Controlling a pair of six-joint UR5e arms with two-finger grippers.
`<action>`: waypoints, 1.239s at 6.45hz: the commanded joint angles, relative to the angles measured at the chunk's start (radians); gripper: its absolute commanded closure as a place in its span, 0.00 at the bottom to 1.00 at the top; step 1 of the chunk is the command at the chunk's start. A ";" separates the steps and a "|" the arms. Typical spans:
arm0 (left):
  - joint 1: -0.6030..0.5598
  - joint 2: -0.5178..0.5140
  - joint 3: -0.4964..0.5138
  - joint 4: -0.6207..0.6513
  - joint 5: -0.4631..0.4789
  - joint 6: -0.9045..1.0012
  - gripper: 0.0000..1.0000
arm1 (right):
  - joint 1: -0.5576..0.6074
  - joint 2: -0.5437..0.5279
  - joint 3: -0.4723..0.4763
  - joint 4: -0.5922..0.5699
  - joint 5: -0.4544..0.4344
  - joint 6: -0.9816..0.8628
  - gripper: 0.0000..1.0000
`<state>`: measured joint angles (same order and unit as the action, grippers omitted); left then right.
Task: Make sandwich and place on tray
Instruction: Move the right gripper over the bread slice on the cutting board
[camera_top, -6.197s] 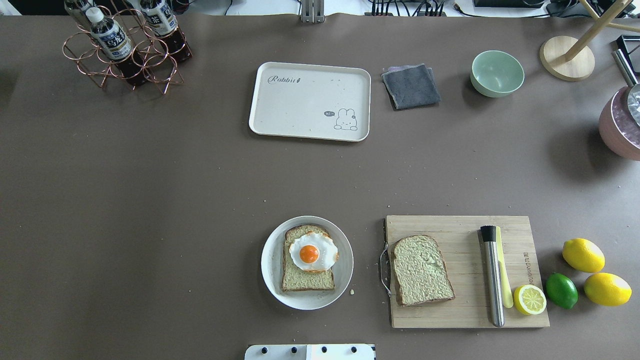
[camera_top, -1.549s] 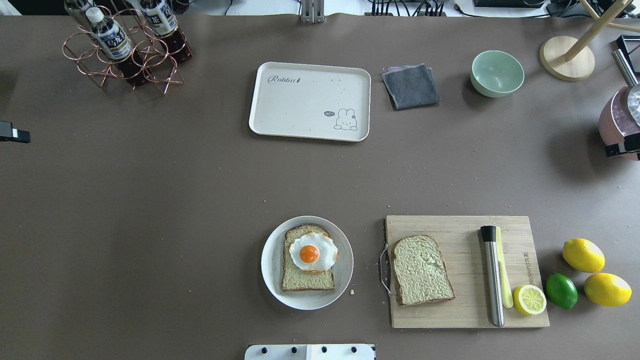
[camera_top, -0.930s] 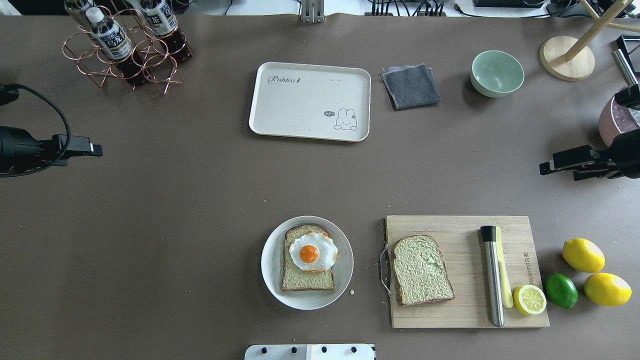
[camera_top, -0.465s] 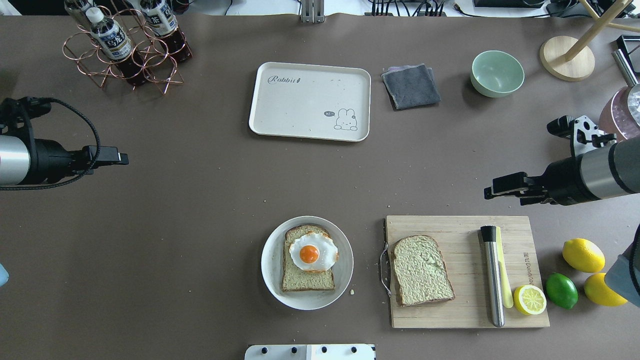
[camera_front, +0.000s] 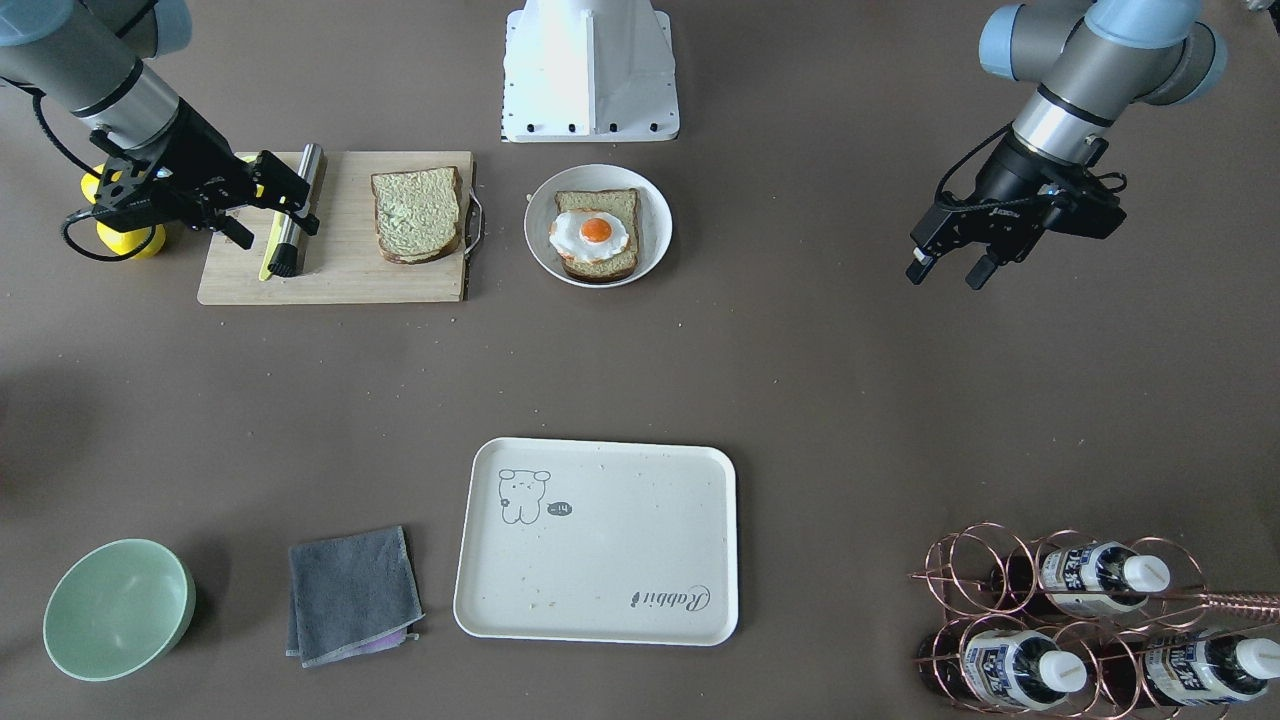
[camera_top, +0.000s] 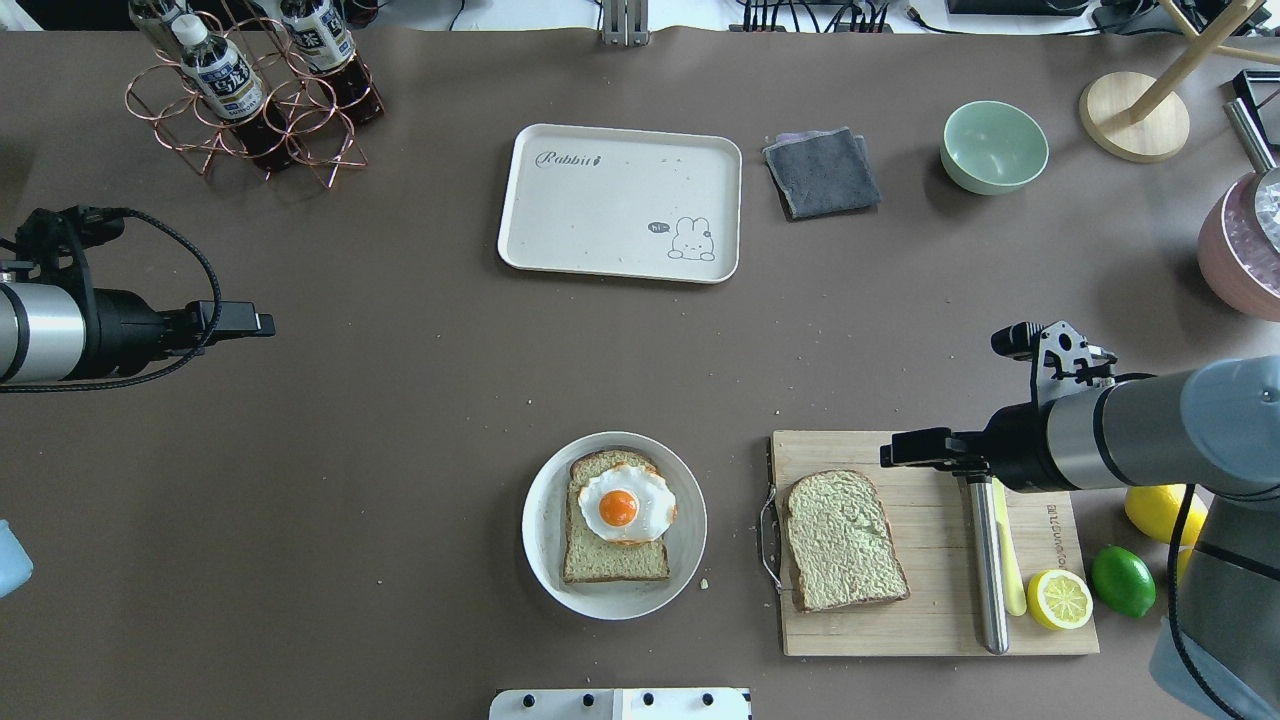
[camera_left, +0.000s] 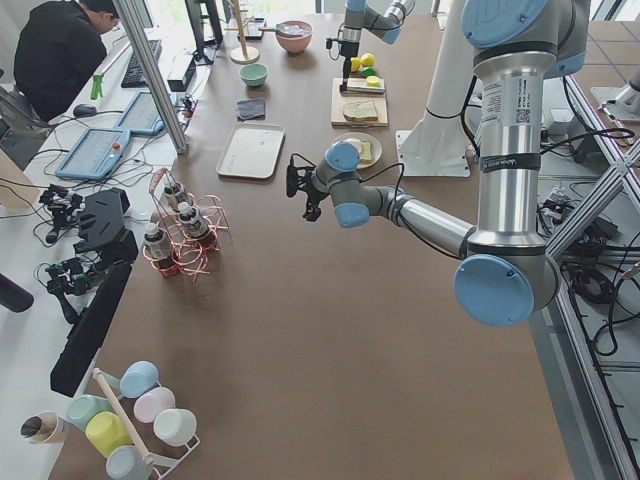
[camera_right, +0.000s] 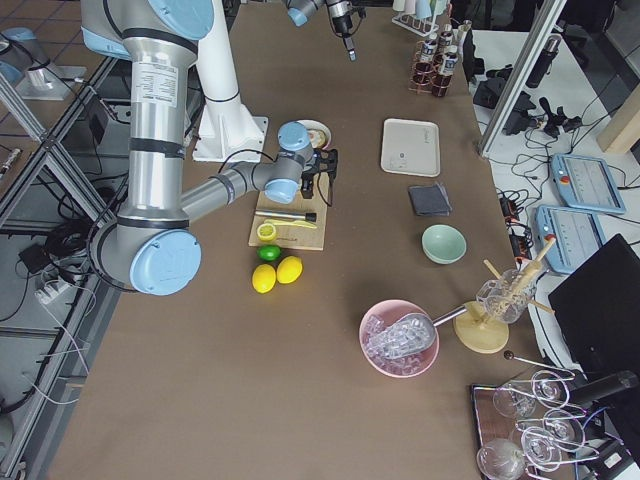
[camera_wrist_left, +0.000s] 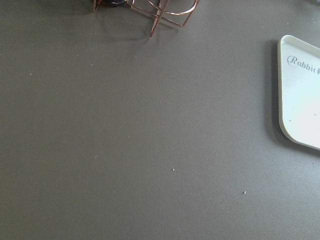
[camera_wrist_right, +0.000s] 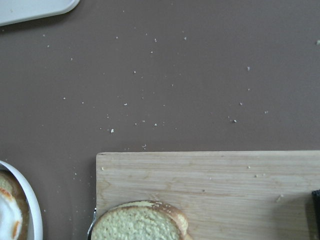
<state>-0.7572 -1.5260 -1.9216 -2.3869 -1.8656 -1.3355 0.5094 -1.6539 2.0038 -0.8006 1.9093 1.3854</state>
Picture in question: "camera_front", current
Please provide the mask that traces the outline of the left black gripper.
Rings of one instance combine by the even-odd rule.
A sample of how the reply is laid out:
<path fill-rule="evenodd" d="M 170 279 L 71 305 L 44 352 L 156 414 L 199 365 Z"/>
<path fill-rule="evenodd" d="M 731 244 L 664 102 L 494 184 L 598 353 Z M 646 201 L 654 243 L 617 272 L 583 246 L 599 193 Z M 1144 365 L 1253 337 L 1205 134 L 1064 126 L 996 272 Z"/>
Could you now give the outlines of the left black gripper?
<path fill-rule="evenodd" d="M 948 191 L 952 176 L 989 145 L 995 150 L 964 199 Z M 1096 160 L 1062 164 L 1027 149 L 1011 132 L 995 132 L 951 165 L 934 188 L 933 202 L 910 237 L 915 245 L 906 278 L 919 286 L 946 254 L 970 243 L 986 252 L 966 273 L 982 290 L 1004 261 L 1021 261 L 1047 231 L 1094 240 L 1108 237 L 1126 214 L 1119 195 L 1121 172 L 1096 174 Z"/>

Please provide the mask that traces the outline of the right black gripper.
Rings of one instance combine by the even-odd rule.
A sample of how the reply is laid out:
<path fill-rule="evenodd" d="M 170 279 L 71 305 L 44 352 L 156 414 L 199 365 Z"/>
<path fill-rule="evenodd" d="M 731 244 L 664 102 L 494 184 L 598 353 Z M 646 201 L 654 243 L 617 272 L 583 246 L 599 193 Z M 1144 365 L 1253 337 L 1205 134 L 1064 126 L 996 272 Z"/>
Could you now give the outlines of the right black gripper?
<path fill-rule="evenodd" d="M 136 231 L 179 222 L 195 231 L 211 229 L 243 250 L 253 246 L 253 232 L 228 210 L 253 205 L 293 217 L 315 236 L 320 220 L 303 215 L 308 183 L 274 152 L 257 154 L 265 179 L 262 197 L 229 143 L 192 106 L 180 100 L 175 118 L 155 140 L 124 149 L 110 140 L 106 127 L 93 129 L 91 142 L 108 152 L 106 161 L 129 165 L 129 197 L 118 209 L 92 218 L 115 231 Z"/>

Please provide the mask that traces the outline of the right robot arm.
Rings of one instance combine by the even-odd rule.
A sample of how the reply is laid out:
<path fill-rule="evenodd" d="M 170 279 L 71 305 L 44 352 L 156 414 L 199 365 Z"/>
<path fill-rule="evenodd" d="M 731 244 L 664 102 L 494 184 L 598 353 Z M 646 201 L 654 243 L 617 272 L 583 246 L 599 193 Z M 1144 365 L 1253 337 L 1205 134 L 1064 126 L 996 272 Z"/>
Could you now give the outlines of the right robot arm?
<path fill-rule="evenodd" d="M 308 234 L 310 183 L 269 151 L 246 161 L 148 64 L 183 49 L 183 1 L 5 1 L 3 79 L 50 97 L 106 154 L 92 205 L 73 215 L 127 233 L 172 222 L 223 233 L 242 249 L 242 206 L 278 211 Z"/>

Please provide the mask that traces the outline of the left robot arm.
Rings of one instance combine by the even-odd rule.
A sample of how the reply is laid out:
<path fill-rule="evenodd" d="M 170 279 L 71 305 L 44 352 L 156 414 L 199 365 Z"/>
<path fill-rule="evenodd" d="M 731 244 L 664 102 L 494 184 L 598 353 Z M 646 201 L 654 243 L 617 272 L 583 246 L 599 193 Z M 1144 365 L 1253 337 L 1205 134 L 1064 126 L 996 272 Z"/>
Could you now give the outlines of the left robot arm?
<path fill-rule="evenodd" d="M 1023 261 L 1052 231 L 1103 240 L 1125 220 L 1120 173 L 1093 169 L 1106 133 L 1135 102 L 1188 102 L 1228 64 L 1225 41 L 1199 1 L 1039 1 L 1001 6 L 987 20 L 979 59 L 992 76 L 1036 85 L 1018 117 L 982 142 L 989 158 L 964 199 L 938 184 L 911 231 L 906 275 L 920 284 L 946 254 L 984 254 L 966 274 L 973 290 Z"/>

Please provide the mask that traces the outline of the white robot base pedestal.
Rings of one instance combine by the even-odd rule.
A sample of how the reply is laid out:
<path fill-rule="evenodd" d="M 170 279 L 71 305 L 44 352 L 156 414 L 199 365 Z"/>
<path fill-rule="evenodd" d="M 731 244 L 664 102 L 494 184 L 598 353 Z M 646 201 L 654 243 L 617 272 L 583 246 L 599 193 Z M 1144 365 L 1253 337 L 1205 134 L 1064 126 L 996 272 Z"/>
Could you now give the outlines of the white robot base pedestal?
<path fill-rule="evenodd" d="M 506 18 L 503 69 L 506 142 L 678 137 L 671 18 L 649 1 L 527 1 Z"/>

